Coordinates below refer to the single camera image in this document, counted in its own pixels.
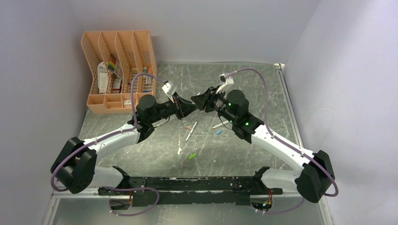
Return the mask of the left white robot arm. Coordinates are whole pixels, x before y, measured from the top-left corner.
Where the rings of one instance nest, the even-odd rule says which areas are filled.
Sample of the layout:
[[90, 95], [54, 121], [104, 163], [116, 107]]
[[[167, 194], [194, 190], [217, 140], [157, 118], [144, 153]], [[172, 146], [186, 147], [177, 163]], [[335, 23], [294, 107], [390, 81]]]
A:
[[88, 187], [111, 188], [123, 195], [131, 187], [130, 176], [120, 167], [101, 167], [98, 162], [116, 151], [147, 139], [155, 130], [154, 123], [161, 119], [188, 116], [197, 106], [174, 93], [168, 101], [157, 103], [152, 95], [144, 95], [135, 108], [133, 117], [120, 128], [104, 135], [80, 140], [70, 138], [51, 167], [51, 186], [61, 192], [55, 184], [59, 181], [72, 194]]

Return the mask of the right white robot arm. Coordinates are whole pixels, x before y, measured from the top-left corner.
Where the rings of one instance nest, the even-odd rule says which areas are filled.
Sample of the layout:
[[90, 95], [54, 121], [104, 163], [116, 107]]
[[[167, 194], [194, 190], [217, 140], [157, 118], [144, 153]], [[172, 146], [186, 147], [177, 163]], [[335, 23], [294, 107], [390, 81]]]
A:
[[329, 187], [336, 185], [329, 155], [322, 150], [313, 152], [300, 147], [267, 127], [264, 121], [249, 112], [249, 101], [242, 91], [216, 93], [216, 89], [210, 87], [191, 99], [199, 110], [215, 111], [224, 117], [237, 137], [268, 150], [292, 168], [290, 172], [275, 169], [262, 172], [253, 182], [258, 194], [281, 188], [297, 191], [307, 201], [318, 203], [327, 195]]

